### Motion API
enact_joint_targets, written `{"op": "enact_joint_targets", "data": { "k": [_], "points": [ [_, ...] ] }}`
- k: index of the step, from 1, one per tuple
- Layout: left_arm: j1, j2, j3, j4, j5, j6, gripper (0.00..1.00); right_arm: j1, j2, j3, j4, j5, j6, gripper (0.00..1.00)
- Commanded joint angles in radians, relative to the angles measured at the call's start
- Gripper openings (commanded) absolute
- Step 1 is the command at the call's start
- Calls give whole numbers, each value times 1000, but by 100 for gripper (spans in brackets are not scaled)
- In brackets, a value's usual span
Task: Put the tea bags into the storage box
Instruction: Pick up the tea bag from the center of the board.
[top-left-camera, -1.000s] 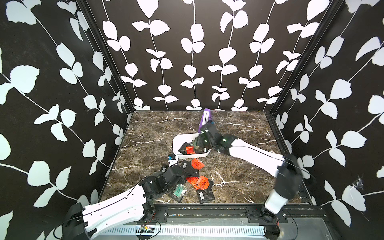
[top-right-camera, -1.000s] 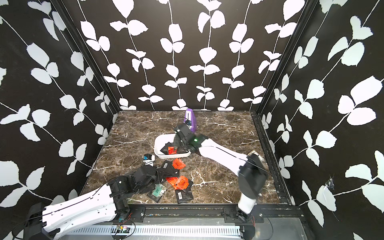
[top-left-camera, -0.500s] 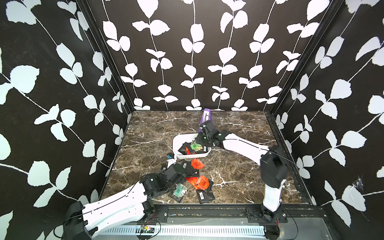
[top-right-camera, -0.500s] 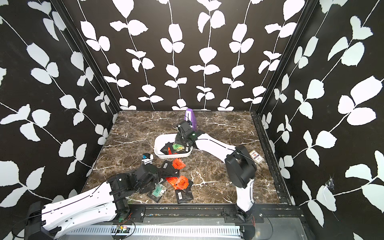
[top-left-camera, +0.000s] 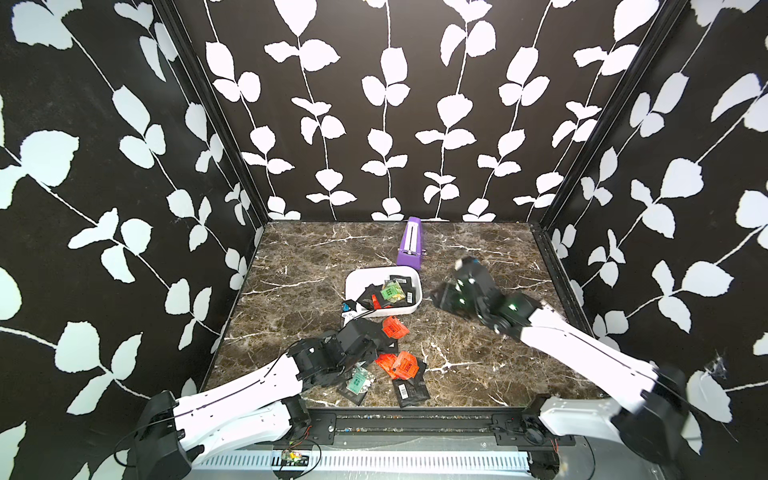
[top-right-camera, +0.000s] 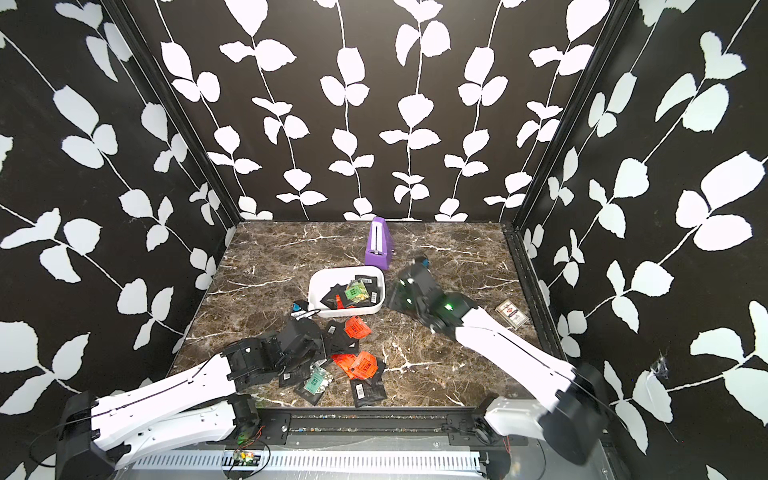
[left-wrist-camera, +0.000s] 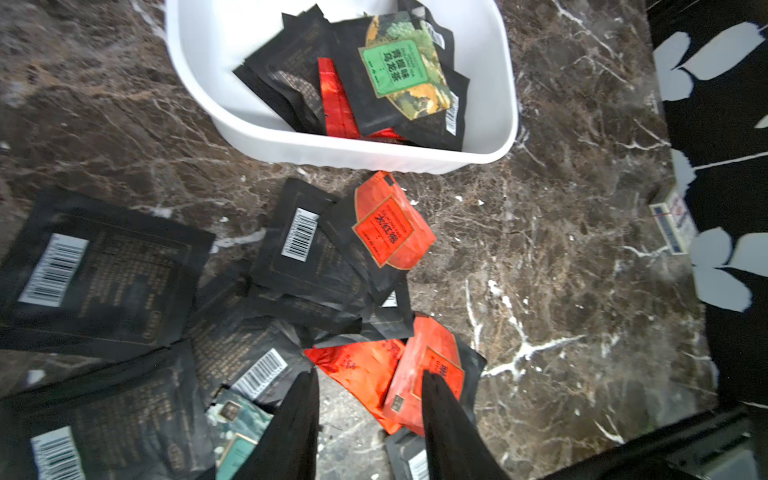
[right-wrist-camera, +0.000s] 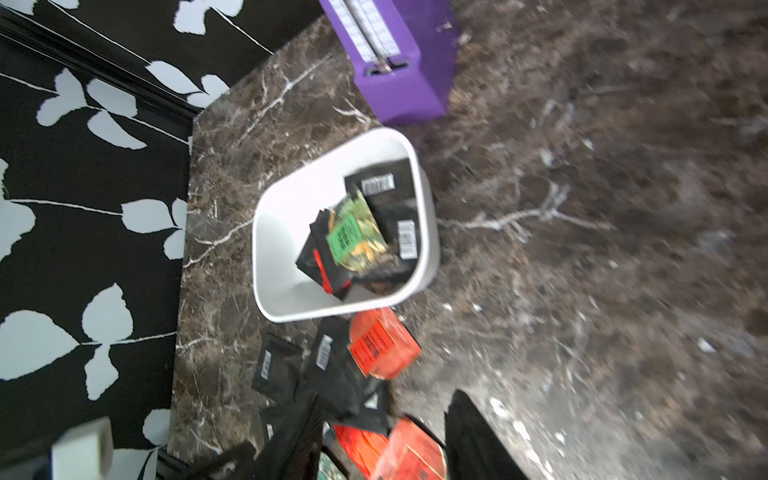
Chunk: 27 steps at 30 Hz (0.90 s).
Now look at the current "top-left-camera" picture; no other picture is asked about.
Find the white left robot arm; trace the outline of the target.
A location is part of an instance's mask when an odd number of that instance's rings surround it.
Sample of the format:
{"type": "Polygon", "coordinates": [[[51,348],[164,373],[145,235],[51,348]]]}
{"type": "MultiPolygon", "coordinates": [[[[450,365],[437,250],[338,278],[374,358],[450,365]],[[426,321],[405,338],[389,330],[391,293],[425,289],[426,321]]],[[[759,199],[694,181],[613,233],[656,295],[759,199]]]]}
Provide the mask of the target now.
{"type": "Polygon", "coordinates": [[[212,390],[181,398],[164,390],[127,436],[129,465],[139,479],[182,479],[215,454],[301,437],[311,425],[304,392],[344,382],[354,367],[397,345],[380,323],[356,318],[298,340],[264,367],[212,390]]]}

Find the black tea bag with barcode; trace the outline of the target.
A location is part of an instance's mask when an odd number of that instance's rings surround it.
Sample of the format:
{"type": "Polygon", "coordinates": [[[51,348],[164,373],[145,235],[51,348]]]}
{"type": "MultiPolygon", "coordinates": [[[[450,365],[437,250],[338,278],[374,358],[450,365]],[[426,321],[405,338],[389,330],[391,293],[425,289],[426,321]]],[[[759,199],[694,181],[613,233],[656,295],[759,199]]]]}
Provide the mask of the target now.
{"type": "Polygon", "coordinates": [[[380,300],[380,288],[376,285],[370,284],[363,293],[358,297],[357,303],[365,310],[377,310],[381,308],[380,300]]]}

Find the orange red tea bag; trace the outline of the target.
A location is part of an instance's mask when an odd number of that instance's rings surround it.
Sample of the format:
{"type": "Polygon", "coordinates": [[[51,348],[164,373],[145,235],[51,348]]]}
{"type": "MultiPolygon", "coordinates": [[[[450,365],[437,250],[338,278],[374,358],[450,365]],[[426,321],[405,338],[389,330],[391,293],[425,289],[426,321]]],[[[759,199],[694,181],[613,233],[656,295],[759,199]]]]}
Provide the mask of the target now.
{"type": "Polygon", "coordinates": [[[420,367],[417,358],[406,351],[400,352],[392,364],[391,372],[402,380],[410,380],[416,377],[420,367]]]}

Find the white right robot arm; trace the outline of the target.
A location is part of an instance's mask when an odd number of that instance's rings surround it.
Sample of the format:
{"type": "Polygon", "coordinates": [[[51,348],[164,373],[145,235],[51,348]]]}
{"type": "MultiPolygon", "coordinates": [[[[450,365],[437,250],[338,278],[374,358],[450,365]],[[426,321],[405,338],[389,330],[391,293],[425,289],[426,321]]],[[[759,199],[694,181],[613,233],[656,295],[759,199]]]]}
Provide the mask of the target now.
{"type": "Polygon", "coordinates": [[[474,257],[458,260],[451,280],[430,299],[440,310],[549,355],[607,394],[605,400],[545,400],[537,417],[552,434],[621,443],[656,464],[677,456],[691,410],[679,369],[624,354],[573,327],[545,302],[503,293],[474,257]]]}

